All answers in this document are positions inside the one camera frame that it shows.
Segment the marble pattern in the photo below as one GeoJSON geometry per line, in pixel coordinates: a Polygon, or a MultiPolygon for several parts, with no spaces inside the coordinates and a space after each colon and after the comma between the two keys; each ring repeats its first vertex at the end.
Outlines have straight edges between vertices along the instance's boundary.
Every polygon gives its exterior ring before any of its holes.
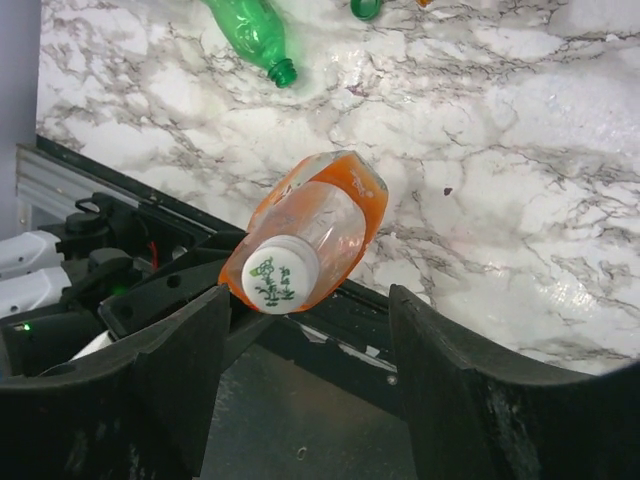
{"type": "Polygon", "coordinates": [[[638,357],[640,2],[396,0],[364,24],[273,0],[284,91],[199,3],[43,3],[40,134],[242,227],[300,159],[357,149],[391,201],[354,280],[552,364],[638,357]]]}

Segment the gray wall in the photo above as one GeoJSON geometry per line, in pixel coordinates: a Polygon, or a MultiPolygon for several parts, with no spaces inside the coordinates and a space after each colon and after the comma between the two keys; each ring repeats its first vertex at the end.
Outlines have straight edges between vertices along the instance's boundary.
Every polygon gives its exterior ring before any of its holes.
{"type": "Polygon", "coordinates": [[[17,232],[15,144],[35,141],[40,0],[0,0],[0,239],[17,232]]]}

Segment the green bottle cap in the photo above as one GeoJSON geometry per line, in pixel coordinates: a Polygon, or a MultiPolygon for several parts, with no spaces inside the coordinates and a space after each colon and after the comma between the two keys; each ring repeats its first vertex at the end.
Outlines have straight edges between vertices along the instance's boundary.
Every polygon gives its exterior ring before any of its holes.
{"type": "Polygon", "coordinates": [[[272,80],[276,87],[287,88],[298,78],[298,72],[296,72],[293,66],[293,61],[290,58],[278,62],[269,70],[269,79],[272,80]]]}
{"type": "Polygon", "coordinates": [[[351,0],[351,12],[359,20],[372,20],[380,13],[382,0],[351,0]]]}

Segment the red wire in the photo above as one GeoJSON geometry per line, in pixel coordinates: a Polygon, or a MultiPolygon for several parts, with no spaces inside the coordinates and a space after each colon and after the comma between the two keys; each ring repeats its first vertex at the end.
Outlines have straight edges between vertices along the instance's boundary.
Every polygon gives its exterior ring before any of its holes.
{"type": "Polygon", "coordinates": [[[152,241],[149,244],[149,249],[151,250],[151,266],[154,270],[158,269],[159,261],[158,261],[158,247],[156,246],[156,242],[152,241]]]}

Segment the green bottle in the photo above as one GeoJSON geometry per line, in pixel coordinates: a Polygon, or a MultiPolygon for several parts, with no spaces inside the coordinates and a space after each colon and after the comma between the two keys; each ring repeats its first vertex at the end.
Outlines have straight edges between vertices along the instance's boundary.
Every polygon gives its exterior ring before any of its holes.
{"type": "Polygon", "coordinates": [[[268,71],[278,88],[298,74],[285,53],[284,26],[267,0],[202,0],[243,60],[268,71]]]}

